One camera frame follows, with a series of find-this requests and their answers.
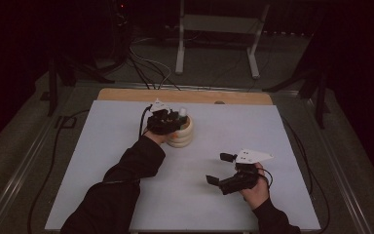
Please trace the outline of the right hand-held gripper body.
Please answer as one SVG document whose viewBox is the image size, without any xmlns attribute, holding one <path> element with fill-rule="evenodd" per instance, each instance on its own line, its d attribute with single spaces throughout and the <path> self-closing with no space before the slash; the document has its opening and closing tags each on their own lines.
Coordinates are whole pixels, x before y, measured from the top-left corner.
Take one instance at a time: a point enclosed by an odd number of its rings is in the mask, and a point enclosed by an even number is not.
<svg viewBox="0 0 374 234">
<path fill-rule="evenodd" d="M 273 158 L 269 153 L 250 149 L 242 149 L 236 155 L 233 163 L 237 172 L 231 177 L 219 180 L 218 187 L 223 195 L 254 187 L 260 176 L 254 164 Z"/>
</svg>

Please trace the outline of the dark equipment rack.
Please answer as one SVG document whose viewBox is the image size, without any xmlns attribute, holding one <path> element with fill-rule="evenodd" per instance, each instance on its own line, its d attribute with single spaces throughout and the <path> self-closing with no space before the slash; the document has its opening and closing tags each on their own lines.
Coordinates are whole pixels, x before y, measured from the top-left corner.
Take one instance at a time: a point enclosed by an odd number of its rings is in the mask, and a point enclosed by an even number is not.
<svg viewBox="0 0 374 234">
<path fill-rule="evenodd" d="M 122 64 L 128 56 L 131 42 L 131 6 L 129 0 L 108 0 L 112 21 L 112 58 Z"/>
</svg>

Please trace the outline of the person's left hand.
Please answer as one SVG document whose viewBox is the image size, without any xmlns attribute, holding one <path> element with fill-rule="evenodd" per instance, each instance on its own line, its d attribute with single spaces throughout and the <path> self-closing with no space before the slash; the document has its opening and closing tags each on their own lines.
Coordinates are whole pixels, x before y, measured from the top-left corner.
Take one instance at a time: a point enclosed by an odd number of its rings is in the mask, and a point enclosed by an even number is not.
<svg viewBox="0 0 374 234">
<path fill-rule="evenodd" d="M 152 133 L 151 131 L 146 131 L 143 135 L 145 137 L 150 138 L 151 140 L 153 140 L 155 143 L 159 145 L 169 141 L 170 139 L 174 137 L 174 133 L 170 133 L 168 135 L 156 135 Z"/>
</svg>

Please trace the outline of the cream ribbed pen holder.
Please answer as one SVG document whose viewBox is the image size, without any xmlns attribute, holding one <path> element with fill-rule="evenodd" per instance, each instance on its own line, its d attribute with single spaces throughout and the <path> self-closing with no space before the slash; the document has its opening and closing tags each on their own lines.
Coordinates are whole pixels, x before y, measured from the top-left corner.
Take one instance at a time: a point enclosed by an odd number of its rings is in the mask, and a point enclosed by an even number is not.
<svg viewBox="0 0 374 234">
<path fill-rule="evenodd" d="M 181 126 L 181 129 L 174 132 L 168 139 L 167 144 L 174 148 L 187 146 L 193 139 L 194 122 L 190 116 L 187 116 L 187 122 Z"/>
</svg>

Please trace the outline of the white metal stand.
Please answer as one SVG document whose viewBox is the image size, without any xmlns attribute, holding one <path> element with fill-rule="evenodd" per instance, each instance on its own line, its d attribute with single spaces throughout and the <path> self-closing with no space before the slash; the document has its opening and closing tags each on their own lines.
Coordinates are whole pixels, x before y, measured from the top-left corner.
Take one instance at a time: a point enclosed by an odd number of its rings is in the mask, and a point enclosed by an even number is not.
<svg viewBox="0 0 374 234">
<path fill-rule="evenodd" d="M 261 38 L 270 4 L 265 3 L 258 17 L 240 18 L 210 15 L 192 15 L 185 13 L 185 0 L 180 0 L 179 6 L 179 34 L 178 49 L 175 63 L 175 73 L 182 74 L 185 55 L 185 31 L 238 33 L 240 35 L 253 35 L 253 43 L 246 49 L 248 64 L 253 79 L 260 77 L 260 70 L 255 52 Z"/>
</svg>

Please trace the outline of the black stand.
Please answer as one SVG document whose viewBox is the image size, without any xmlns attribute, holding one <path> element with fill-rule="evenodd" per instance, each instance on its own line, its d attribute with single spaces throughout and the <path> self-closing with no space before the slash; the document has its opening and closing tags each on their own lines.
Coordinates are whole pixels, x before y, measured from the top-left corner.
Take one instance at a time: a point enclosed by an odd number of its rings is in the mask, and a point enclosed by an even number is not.
<svg viewBox="0 0 374 234">
<path fill-rule="evenodd" d="M 49 57 L 49 90 L 45 94 L 45 98 L 49 101 L 48 115 L 52 116 L 58 105 L 58 83 L 60 80 L 64 86 L 74 86 L 78 79 L 74 75 L 74 69 L 87 74 L 90 78 L 103 84 L 112 84 L 113 81 L 104 78 L 99 73 L 84 66 L 77 60 L 66 55 L 55 55 Z"/>
<path fill-rule="evenodd" d="M 323 129 L 323 113 L 325 108 L 325 92 L 327 70 L 329 68 L 329 41 L 316 32 L 298 61 L 292 75 L 273 87 L 263 89 L 263 92 L 276 93 L 291 84 L 304 81 L 298 91 L 300 98 L 316 96 L 315 119 Z"/>
</svg>

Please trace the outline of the person's right hand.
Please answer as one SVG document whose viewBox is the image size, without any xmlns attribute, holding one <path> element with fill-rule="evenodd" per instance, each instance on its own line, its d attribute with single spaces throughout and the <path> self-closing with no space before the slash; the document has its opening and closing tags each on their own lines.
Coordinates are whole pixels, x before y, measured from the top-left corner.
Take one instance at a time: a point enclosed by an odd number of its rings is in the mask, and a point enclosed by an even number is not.
<svg viewBox="0 0 374 234">
<path fill-rule="evenodd" d="M 241 190 L 240 193 L 243 199 L 248 203 L 252 210 L 260 207 L 265 201 L 270 198 L 268 181 L 265 179 L 263 166 L 260 163 L 254 164 L 257 172 L 260 174 L 258 181 L 251 189 Z"/>
</svg>

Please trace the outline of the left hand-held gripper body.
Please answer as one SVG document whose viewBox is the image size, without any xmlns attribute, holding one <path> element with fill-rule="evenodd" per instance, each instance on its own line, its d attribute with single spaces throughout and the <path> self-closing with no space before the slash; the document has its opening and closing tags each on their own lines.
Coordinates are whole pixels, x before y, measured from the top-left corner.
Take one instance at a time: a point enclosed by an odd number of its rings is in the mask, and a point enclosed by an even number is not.
<svg viewBox="0 0 374 234">
<path fill-rule="evenodd" d="M 171 120 L 169 115 L 173 110 L 159 99 L 156 99 L 151 107 L 152 115 L 147 119 L 147 130 L 156 135 L 168 135 L 177 131 L 176 120 Z"/>
</svg>

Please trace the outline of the light grey table mat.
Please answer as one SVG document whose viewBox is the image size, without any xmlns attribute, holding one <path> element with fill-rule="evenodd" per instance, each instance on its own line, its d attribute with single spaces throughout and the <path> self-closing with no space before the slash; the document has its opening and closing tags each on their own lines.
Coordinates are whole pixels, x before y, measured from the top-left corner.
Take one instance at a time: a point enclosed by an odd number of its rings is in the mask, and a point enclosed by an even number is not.
<svg viewBox="0 0 374 234">
<path fill-rule="evenodd" d="M 58 230 L 88 189 L 103 179 L 138 138 L 145 112 L 139 101 L 96 100 L 73 152 L 45 225 Z M 193 140 L 183 148 L 165 145 L 167 157 L 154 177 L 141 181 L 132 218 L 133 232 L 254 231 L 257 221 L 240 193 L 224 195 L 207 183 L 235 172 L 222 152 L 243 149 L 270 154 L 264 168 L 273 176 L 271 198 L 291 224 L 320 225 L 277 108 L 273 105 L 186 104 Z"/>
</svg>

